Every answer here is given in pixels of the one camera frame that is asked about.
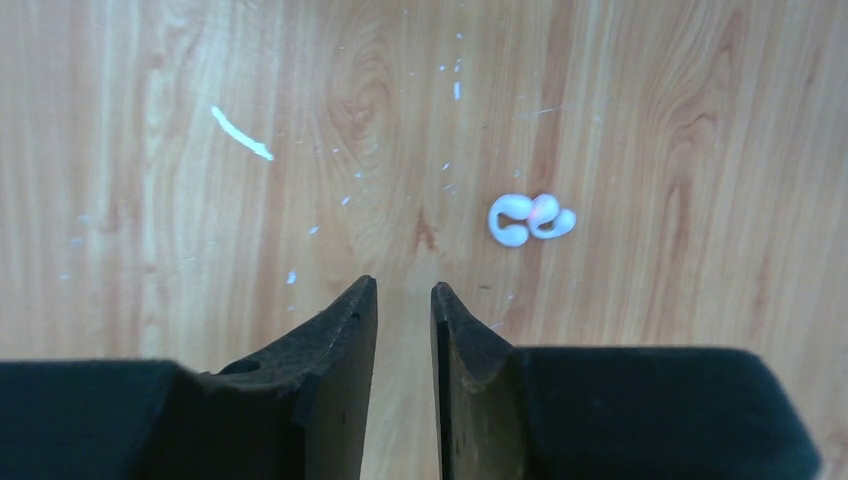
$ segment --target black robotic claw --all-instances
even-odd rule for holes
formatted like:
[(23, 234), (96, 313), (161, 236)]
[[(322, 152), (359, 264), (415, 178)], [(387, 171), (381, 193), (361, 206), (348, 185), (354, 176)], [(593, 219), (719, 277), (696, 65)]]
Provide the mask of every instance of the black robotic claw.
[(377, 285), (220, 373), (0, 364), (0, 478), (359, 478)]
[(443, 480), (809, 479), (819, 456), (756, 356), (517, 348), (432, 292)]

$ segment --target small white object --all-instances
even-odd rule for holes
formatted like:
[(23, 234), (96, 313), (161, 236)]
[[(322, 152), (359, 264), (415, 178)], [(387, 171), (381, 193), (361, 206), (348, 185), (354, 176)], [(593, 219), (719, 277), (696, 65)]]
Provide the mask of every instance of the small white object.
[(530, 237), (530, 232), (524, 225), (508, 225), (501, 228), (498, 217), (504, 215), (512, 220), (527, 220), (533, 212), (533, 201), (526, 195), (508, 193), (501, 196), (489, 209), (489, 232), (495, 240), (506, 247), (520, 247)]
[(221, 125), (221, 128), (223, 128), (225, 132), (227, 132), (227, 135), (233, 137), (235, 141), (241, 143), (245, 147), (249, 148), (253, 153), (259, 155), (265, 160), (268, 160), (269, 162), (274, 160), (274, 155), (268, 151), (268, 147), (266, 147), (264, 143), (259, 143), (245, 135), (244, 132), (230, 123), (221, 109), (215, 105), (212, 105), (212, 116), (215, 117), (215, 120), (218, 120), (218, 124)]
[[(542, 230), (541, 225), (553, 222), (553, 228)], [(527, 218), (527, 226), (534, 237), (542, 240), (556, 238), (574, 229), (577, 215), (569, 209), (559, 208), (559, 201), (549, 193), (543, 193), (533, 200), (533, 210)]]

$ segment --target wood grain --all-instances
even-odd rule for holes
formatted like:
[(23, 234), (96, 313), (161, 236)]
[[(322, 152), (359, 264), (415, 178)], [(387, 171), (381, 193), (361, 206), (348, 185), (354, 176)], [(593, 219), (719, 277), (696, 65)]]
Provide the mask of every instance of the wood grain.
[[(846, 44), (839, 0), (0, 2), (0, 355), (216, 369), (368, 273), (363, 478), (432, 479), (446, 280), (516, 343), (750, 349), (848, 478)], [(508, 192), (577, 228), (497, 245)]]

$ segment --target wooden surface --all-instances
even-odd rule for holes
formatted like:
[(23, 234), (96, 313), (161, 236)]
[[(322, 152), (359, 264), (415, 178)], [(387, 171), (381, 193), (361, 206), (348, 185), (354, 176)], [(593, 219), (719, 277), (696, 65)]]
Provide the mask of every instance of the wooden surface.
[[(216, 369), (368, 273), (363, 478), (432, 479), (446, 280), (515, 343), (750, 349), (848, 478), (848, 2), (7, 0), (0, 45), (3, 357)], [(577, 228), (497, 245), (508, 192)]]

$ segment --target earbuds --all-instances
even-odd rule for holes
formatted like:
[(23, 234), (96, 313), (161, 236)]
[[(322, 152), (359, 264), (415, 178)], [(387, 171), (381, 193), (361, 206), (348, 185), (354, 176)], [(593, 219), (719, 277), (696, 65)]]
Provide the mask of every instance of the earbuds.
[[(524, 225), (508, 225), (501, 228), (498, 217), (504, 215), (512, 220), (526, 221)], [(556, 238), (574, 229), (577, 215), (569, 209), (560, 209), (559, 201), (549, 193), (543, 193), (530, 200), (526, 195), (508, 193), (501, 196), (489, 209), (489, 232), (495, 240), (505, 247), (520, 247), (527, 242), (530, 234), (541, 240)], [(541, 228), (551, 223), (551, 228)]]

